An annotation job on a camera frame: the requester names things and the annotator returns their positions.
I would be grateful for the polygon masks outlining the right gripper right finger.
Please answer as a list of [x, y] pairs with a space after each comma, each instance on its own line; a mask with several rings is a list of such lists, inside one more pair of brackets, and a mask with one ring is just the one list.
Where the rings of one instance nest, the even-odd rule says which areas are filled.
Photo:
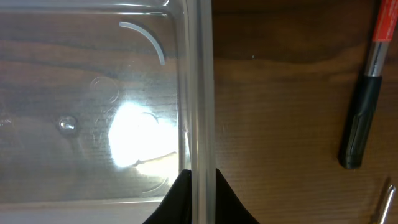
[[216, 224], [259, 224], [246, 210], [219, 169], [216, 169]]

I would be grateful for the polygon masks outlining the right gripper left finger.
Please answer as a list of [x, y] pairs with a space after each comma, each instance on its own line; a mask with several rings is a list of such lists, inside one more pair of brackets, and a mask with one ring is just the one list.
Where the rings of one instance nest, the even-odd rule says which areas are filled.
[[144, 224], [191, 224], [192, 175], [184, 169]]

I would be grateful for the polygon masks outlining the clear plastic container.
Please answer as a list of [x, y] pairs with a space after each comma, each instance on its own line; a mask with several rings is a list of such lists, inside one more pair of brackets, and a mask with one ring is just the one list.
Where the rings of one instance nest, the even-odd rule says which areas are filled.
[[210, 1], [1, 2], [1, 222], [214, 223]]

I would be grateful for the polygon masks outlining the small claw hammer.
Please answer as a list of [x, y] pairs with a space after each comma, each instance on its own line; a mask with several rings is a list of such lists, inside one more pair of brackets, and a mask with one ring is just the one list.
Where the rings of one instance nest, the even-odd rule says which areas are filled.
[[338, 162], [345, 169], [361, 167], [396, 22], [397, 0], [380, 1], [368, 59], [354, 91], [338, 153]]

